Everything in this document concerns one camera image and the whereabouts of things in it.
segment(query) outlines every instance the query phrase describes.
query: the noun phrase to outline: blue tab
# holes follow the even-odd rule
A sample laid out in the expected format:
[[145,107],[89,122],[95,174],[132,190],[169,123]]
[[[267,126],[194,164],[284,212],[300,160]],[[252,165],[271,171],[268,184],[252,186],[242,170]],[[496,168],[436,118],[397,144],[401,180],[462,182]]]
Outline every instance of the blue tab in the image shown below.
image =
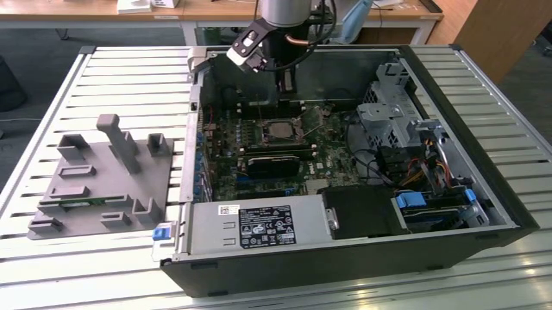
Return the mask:
[[172,239],[172,227],[158,227],[154,229],[154,241]]
[[401,196],[396,197],[396,200],[397,200],[399,209],[403,209],[404,207],[407,207],[407,202]]
[[404,192],[399,196],[406,200],[407,207],[424,207],[427,205],[422,192]]
[[468,197],[468,200],[471,203],[476,202],[478,197],[476,197],[476,193],[474,192],[474,189],[467,189],[466,190],[466,197]]

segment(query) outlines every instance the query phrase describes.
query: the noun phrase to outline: table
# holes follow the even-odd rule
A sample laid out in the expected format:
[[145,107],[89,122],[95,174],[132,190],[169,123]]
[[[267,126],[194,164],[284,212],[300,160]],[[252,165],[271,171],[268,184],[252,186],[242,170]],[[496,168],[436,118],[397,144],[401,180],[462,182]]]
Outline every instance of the table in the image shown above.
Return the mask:
[[[419,0],[407,0],[410,9],[381,11],[384,28],[416,28],[412,43],[426,44],[443,14],[431,13]],[[248,27],[254,4],[234,0],[181,0],[177,8],[117,14],[117,0],[0,0],[0,28],[168,28],[184,30],[188,45],[198,44],[201,27]],[[373,10],[364,27],[380,27]]]
[[[136,139],[162,132],[176,153],[168,220],[178,218],[192,80],[188,46],[106,47],[82,54],[0,194],[3,309],[528,309],[552,302],[552,150],[467,54],[415,46],[468,128],[542,230],[451,269],[216,298],[188,297],[158,269],[152,232],[31,241],[63,134],[107,141],[95,117],[119,113]],[[132,75],[133,79],[121,79]],[[422,91],[420,103],[435,115]]]

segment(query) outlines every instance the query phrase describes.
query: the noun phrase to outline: dark carpet floor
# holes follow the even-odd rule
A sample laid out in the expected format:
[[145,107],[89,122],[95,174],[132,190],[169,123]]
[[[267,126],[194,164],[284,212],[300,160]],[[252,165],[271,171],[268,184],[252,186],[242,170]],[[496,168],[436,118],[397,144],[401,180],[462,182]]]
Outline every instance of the dark carpet floor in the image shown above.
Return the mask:
[[[0,55],[27,91],[26,104],[0,119],[42,118],[63,79],[85,45],[170,46],[184,45],[177,28],[70,30],[70,40],[61,41],[54,30],[0,30]],[[532,46],[500,84],[503,92],[528,117],[543,135],[552,141],[552,57],[542,55],[543,43]],[[0,122],[0,189],[18,164],[34,135],[38,121]]]

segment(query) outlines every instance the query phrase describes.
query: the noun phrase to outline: white table leg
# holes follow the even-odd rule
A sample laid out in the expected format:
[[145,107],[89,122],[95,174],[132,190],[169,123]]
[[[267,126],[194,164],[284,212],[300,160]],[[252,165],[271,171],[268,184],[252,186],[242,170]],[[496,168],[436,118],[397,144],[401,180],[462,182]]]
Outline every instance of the white table leg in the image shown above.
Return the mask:
[[430,35],[432,34],[434,26],[436,21],[426,21],[416,30],[415,36],[412,37],[411,44],[423,45],[427,43]]
[[198,28],[198,23],[196,21],[182,21],[181,28],[184,32],[184,40],[188,46],[198,45],[198,38],[196,36],[196,29]]

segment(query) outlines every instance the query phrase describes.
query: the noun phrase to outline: warning label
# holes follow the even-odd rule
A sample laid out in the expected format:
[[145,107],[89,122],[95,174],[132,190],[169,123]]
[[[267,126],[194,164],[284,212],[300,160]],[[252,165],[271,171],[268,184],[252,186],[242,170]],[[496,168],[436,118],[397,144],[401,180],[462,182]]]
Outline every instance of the warning label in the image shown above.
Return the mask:
[[289,205],[240,210],[240,245],[244,249],[296,243]]

